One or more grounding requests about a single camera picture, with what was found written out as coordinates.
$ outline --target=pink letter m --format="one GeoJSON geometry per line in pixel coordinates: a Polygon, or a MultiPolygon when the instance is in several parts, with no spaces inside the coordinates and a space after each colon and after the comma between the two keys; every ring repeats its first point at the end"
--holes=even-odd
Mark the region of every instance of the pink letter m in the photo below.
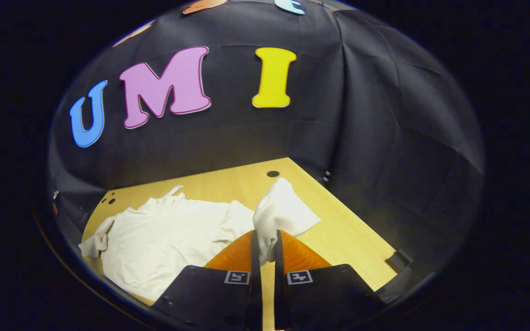
{"type": "Polygon", "coordinates": [[[141,109],[138,97],[146,103],[156,117],[162,117],[171,89],[173,114],[194,113],[207,109],[212,104],[204,95],[202,86],[202,59],[208,54],[208,47],[193,47],[177,52],[158,76],[146,63],[139,63],[126,69],[120,80],[124,81],[126,112],[124,126],[137,128],[149,121],[149,115],[141,109]]]}

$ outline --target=white t-shirt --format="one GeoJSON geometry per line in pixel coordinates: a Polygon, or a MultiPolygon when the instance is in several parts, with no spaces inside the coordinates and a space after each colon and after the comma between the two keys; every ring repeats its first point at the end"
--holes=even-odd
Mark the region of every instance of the white t-shirt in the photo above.
{"type": "Polygon", "coordinates": [[[253,211],[231,203],[188,200],[183,193],[149,199],[115,216],[101,252],[105,276],[122,289],[156,301],[185,266],[204,266],[254,230],[253,211]]]}

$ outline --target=table surface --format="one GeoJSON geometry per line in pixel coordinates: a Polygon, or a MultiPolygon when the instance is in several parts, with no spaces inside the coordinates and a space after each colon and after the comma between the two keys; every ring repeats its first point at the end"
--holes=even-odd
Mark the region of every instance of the table surface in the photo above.
{"type": "MultiPolygon", "coordinates": [[[[292,184],[294,192],[321,219],[321,222],[297,237],[300,241],[333,266],[350,264],[374,291],[396,276],[396,271],[386,262],[395,250],[287,157],[108,191],[91,214],[82,239],[84,241],[91,237],[109,216],[123,212],[128,207],[138,209],[150,197],[159,199],[177,185],[183,186],[179,192],[185,193],[188,199],[226,203],[237,200],[255,210],[261,198],[279,177],[286,178],[292,184]],[[269,177],[267,172],[270,171],[278,171],[280,174],[269,177]]],[[[103,274],[100,258],[84,259],[91,268],[103,274]]],[[[273,331],[274,263],[261,267],[261,282],[263,330],[273,331]]],[[[148,305],[154,303],[143,297],[133,296],[148,305]]]]}

